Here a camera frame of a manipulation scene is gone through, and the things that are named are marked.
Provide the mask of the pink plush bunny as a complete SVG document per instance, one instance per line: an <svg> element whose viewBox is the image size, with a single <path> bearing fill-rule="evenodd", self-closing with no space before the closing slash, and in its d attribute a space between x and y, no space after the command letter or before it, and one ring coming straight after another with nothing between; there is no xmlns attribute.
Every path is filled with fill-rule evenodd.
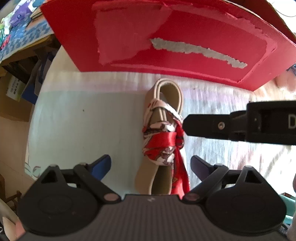
<svg viewBox="0 0 296 241"><path fill-rule="evenodd" d="M279 88L284 88L290 92L295 92L296 79L295 79L295 64L274 78L276 85Z"/></svg>

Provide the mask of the blue patterned cloth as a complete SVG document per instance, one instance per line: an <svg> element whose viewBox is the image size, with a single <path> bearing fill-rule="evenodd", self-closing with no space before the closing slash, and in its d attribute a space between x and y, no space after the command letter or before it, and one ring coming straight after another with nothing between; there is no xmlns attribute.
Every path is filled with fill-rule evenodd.
<svg viewBox="0 0 296 241"><path fill-rule="evenodd" d="M12 27L8 35L2 35L1 62L10 58L16 52L29 47L29 45L53 35L53 30L45 18L29 27L31 22L31 18L27 16L16 27Z"/></svg>

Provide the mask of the cardboard boxes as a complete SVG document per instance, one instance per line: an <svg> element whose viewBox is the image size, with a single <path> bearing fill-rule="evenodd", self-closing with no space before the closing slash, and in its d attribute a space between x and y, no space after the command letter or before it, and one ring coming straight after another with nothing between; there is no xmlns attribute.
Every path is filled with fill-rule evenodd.
<svg viewBox="0 0 296 241"><path fill-rule="evenodd" d="M42 83L36 68L32 70L27 83L1 68L1 117L28 122Z"/></svg>

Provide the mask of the large red cardboard box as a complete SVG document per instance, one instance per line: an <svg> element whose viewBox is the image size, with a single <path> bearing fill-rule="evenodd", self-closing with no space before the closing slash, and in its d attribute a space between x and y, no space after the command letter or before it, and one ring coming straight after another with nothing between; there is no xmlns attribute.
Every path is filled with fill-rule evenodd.
<svg viewBox="0 0 296 241"><path fill-rule="evenodd" d="M267 1L47 1L41 11L82 72L254 91L295 64L295 35Z"/></svg>

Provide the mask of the purple toy figure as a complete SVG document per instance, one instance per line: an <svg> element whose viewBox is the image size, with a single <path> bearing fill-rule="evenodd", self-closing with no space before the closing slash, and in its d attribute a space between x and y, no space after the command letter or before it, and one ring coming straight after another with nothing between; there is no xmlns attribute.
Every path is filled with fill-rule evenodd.
<svg viewBox="0 0 296 241"><path fill-rule="evenodd" d="M17 11L15 12L10 20L10 24L12 27L17 26L21 21L23 21L27 16L29 16L31 11Z"/></svg>

